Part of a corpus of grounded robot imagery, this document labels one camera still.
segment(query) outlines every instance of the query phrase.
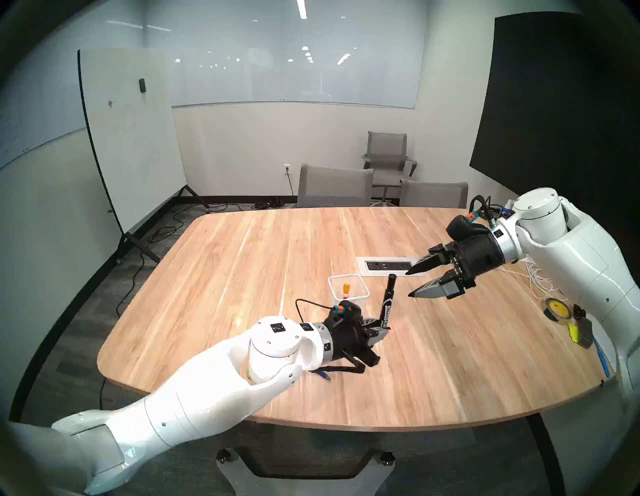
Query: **gray chair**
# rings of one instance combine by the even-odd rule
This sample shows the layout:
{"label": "gray chair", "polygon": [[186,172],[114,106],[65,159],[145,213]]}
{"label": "gray chair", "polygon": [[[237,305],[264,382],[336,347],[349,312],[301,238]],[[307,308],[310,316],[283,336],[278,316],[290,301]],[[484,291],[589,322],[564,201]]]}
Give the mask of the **gray chair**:
{"label": "gray chair", "polygon": [[[400,181],[408,180],[418,165],[418,162],[406,156],[406,134],[369,131],[367,153],[362,158],[364,168],[374,170],[373,187],[383,188],[382,201],[374,205],[389,204],[387,188],[400,188]],[[407,162],[411,162],[409,175],[404,173]]]}
{"label": "gray chair", "polygon": [[368,207],[372,184],[372,170],[302,164],[296,207]]}
{"label": "gray chair", "polygon": [[401,207],[467,207],[469,185],[466,182],[402,181]]}

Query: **clear plastic container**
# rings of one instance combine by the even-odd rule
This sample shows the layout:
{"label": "clear plastic container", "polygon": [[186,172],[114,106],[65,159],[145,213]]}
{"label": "clear plastic container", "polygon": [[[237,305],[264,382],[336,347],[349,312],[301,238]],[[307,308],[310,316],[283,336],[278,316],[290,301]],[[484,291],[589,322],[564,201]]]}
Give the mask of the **clear plastic container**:
{"label": "clear plastic container", "polygon": [[[343,274],[339,276],[331,276],[329,279],[329,288],[333,298],[332,305],[337,305],[342,300],[352,301],[362,306],[369,297],[369,288],[364,284],[360,274]],[[349,285],[349,297],[343,298],[342,287],[344,284]]]}

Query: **white wall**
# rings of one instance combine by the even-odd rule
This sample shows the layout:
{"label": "white wall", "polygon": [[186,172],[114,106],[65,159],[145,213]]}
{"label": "white wall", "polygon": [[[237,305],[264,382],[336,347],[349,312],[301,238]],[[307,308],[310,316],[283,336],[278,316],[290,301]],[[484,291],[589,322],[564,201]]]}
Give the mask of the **white wall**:
{"label": "white wall", "polygon": [[300,164],[362,168],[367,131],[407,132],[412,109],[297,102],[173,109],[189,184],[200,195],[298,194]]}
{"label": "white wall", "polygon": [[516,198],[469,162],[489,80],[494,19],[537,11],[579,12],[568,0],[430,2],[413,137],[417,180],[467,181],[470,199],[491,195],[504,203]]}
{"label": "white wall", "polygon": [[0,419],[42,339],[115,251],[107,210],[85,130],[0,169]]}

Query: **mesh chair back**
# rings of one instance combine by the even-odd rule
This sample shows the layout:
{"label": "mesh chair back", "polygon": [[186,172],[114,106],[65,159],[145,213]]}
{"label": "mesh chair back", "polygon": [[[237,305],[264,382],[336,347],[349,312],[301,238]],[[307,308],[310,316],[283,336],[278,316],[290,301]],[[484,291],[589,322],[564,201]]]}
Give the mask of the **mesh chair back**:
{"label": "mesh chair back", "polygon": [[406,134],[369,131],[367,158],[372,169],[404,169]]}
{"label": "mesh chair back", "polygon": [[402,181],[401,207],[447,207],[464,209],[467,206],[469,185],[466,182]]}
{"label": "mesh chair back", "polygon": [[297,207],[368,207],[372,185],[372,169],[302,164]]}

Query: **gray carpet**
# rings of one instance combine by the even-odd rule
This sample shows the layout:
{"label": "gray carpet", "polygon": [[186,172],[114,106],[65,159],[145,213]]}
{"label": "gray carpet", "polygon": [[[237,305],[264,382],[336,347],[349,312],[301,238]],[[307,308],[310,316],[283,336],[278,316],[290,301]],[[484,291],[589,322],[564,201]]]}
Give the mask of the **gray carpet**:
{"label": "gray carpet", "polygon": [[[177,205],[151,231],[179,225]],[[226,211],[237,211],[230,206]],[[205,209],[195,206],[177,216],[185,223],[176,234],[153,244],[164,255],[193,219]],[[102,376],[96,357],[116,323],[115,307],[131,287],[140,267],[140,252],[131,250],[91,295],[61,336],[28,397],[22,422],[50,426],[83,410],[98,408]],[[145,258],[135,289],[123,311],[155,264]],[[140,395],[106,383],[103,407],[114,410]],[[396,468],[378,491],[387,495],[547,495],[542,459],[525,419],[480,428],[426,433],[345,433],[242,422],[207,439],[180,445],[147,463],[133,479],[111,494],[233,495],[218,470],[215,454],[235,448],[260,476],[352,476],[372,450],[391,451]]]}

